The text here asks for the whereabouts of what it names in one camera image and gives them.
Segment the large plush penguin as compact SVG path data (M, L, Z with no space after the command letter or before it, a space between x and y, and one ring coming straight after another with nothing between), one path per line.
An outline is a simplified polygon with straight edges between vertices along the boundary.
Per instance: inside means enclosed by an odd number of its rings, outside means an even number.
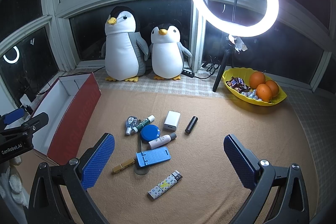
M105 23L106 80L136 83L145 74L150 52L140 26L129 7L116 6L110 12Z

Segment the blue round lid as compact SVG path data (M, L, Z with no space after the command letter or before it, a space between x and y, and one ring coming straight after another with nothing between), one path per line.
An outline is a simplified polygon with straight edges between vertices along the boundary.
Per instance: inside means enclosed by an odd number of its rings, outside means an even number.
M160 137L160 129L158 126L154 124L149 124L146 125L142 130L141 130L141 139L143 141L150 142L152 140L155 140Z

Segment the small plush penguin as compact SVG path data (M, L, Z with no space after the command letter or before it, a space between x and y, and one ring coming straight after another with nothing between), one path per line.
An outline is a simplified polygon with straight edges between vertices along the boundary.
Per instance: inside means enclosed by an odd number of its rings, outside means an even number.
M156 80L180 80L184 68L184 57L193 57L192 53L182 45L179 29L164 23L151 31L151 66Z

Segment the blue plastic phone stand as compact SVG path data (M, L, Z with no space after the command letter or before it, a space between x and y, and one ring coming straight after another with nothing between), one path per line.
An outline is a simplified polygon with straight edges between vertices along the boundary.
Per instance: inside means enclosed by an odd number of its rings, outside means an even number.
M142 151L141 157L142 165L144 166L155 165L171 159L171 155L167 147L158 147L155 149Z

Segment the orange fruit right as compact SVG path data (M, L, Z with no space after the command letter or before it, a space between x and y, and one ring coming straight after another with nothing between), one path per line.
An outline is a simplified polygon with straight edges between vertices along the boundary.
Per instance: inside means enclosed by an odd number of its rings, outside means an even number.
M266 82L265 82L265 84L270 88L270 90L272 91L272 97L274 98L274 97L276 97L276 96L278 96L278 94L279 94L279 86L278 86L278 84L275 82L275 81L273 81L273 80L267 80Z

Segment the grey metal spoon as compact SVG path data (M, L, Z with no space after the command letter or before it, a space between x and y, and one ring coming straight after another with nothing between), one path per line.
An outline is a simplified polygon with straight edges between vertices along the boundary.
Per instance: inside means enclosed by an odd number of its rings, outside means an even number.
M138 134L138 137L137 137L137 154L136 154L136 157L135 157L136 163L135 163L135 166L134 166L134 171L139 176L146 175L149 172L149 167L142 165L141 152L142 152L142 140L141 140L141 135Z

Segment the blue correction tape dispenser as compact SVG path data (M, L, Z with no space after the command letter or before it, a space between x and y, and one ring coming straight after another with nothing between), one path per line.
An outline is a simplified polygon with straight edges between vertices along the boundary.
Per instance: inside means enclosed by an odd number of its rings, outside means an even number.
M135 116L129 116L125 122L125 135L130 135L132 132L132 128L134 128L138 124L138 118Z

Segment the orange fruit front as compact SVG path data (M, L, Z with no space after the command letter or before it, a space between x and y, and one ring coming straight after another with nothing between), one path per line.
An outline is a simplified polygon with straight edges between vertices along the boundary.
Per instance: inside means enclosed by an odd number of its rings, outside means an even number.
M272 90L266 84L260 84L257 86L256 95L264 102L270 102L273 98Z

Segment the black cylinder lipstick tube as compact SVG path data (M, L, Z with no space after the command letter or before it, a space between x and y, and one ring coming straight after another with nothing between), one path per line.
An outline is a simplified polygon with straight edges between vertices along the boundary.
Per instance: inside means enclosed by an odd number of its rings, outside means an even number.
M197 116L193 116L191 118L191 120L189 121L186 129L185 129L185 133L190 134L193 131L193 129L194 129L197 121L198 121L198 117Z

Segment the white usb charger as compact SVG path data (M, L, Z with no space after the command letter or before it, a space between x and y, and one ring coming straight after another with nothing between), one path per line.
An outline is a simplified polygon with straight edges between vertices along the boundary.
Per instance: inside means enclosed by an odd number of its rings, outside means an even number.
M164 121L163 128L167 131L176 131L180 117L181 113L169 110Z

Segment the checked white cloth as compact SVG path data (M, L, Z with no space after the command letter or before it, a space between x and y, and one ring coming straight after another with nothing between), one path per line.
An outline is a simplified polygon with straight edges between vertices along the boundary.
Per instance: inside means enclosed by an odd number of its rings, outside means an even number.
M105 80L106 73L103 68L72 71L73 74L87 72L94 72L100 87L106 89L224 98L234 106L258 114L269 114L281 107L290 106L305 132L317 173L323 175L335 170L335 95L325 90L317 89L312 93L296 86L283 85L287 98L276 106L262 107L236 98L223 84L220 84L217 92L213 92L212 78L155 80L152 74L148 74L140 77L137 83L109 83Z

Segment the wooden clothespin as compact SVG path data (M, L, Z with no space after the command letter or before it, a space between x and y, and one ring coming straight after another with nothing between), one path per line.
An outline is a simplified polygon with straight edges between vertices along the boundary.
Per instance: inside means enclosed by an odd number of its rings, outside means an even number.
M122 162L121 164L115 166L112 169L112 173L113 174L117 174L117 173L121 172L122 170L127 169L128 167L132 166L134 163L135 163L135 159L134 158L128 159L127 161Z

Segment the yellow leaf-shaped fruit bowl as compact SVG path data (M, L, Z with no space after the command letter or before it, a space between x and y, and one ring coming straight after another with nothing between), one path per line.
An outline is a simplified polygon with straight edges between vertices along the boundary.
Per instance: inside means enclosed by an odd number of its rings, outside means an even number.
M227 85L227 81L231 79L231 77L240 77L247 85L249 85L249 78L252 75L252 73L256 72L252 68L230 68L224 71L222 75L222 81L224 82L225 87L237 98L241 99L244 102L250 103L252 105L257 106L274 106L282 102L287 98L287 94L282 90L281 87L279 87L279 93L278 95L273 98L270 102L264 102L264 101L258 101L253 98L248 98L245 95L242 95L241 93L237 92L235 89L229 87Z

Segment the green white lip balm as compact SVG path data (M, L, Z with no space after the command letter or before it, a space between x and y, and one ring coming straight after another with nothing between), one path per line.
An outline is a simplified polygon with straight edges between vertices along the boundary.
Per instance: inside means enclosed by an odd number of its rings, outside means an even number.
M151 124L153 121L155 120L155 116L154 115L150 115L149 117L147 117L146 119L144 119L143 121L141 121L138 125L134 126L131 128L131 130L135 133L140 132L145 126Z

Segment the pink lotion bottle grey cap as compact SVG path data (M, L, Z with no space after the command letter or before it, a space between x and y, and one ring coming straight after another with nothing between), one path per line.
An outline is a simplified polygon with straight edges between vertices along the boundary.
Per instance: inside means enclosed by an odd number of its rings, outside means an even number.
M163 135L157 139L154 139L152 141L149 142L149 147L150 149L155 149L158 147L163 146L164 144L169 143L170 141L174 140L177 137L176 133L170 133L170 134L166 134Z

